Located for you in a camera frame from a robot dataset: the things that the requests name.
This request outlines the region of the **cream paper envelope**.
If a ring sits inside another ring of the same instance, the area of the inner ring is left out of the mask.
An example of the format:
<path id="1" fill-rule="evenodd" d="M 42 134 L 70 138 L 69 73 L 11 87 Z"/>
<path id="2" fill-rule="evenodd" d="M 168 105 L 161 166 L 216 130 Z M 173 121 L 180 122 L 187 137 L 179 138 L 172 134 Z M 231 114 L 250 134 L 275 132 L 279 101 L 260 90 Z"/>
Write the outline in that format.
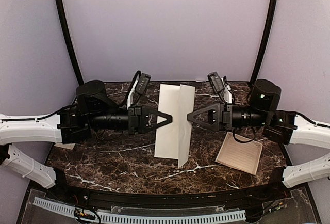
<path id="1" fill-rule="evenodd" d="M 73 150 L 75 147 L 75 143 L 70 143 L 70 144 L 56 143 L 56 144 L 54 144 L 54 146 L 63 148 L 63 149 Z"/>

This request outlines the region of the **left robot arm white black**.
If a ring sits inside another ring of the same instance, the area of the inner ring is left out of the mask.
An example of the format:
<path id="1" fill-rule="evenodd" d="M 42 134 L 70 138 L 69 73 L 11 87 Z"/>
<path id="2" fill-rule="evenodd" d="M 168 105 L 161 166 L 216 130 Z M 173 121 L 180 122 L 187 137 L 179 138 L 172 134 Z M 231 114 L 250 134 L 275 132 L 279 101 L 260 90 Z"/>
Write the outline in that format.
<path id="1" fill-rule="evenodd" d="M 46 116 L 1 115 L 1 166 L 50 189 L 61 201 L 73 197 L 63 171 L 41 164 L 24 154 L 16 142 L 72 144 L 96 130 L 145 134 L 172 122 L 172 116 L 147 106 L 122 108 L 107 96 L 105 84 L 89 81 L 76 89 L 76 103 Z"/>

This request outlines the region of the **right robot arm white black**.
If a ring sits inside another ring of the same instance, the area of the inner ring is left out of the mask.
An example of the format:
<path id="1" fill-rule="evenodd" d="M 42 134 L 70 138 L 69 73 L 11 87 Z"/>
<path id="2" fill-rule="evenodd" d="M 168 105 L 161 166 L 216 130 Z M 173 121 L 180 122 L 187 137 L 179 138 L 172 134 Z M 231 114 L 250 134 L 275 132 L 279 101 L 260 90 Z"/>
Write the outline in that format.
<path id="1" fill-rule="evenodd" d="M 281 88 L 269 80 L 258 79 L 247 97 L 247 106 L 224 98 L 224 83 L 209 76 L 212 89 L 222 100 L 187 115 L 187 120 L 208 130 L 231 131 L 242 127 L 263 129 L 262 135 L 284 145 L 310 145 L 329 149 L 329 124 L 313 121 L 297 111 L 279 110 Z"/>

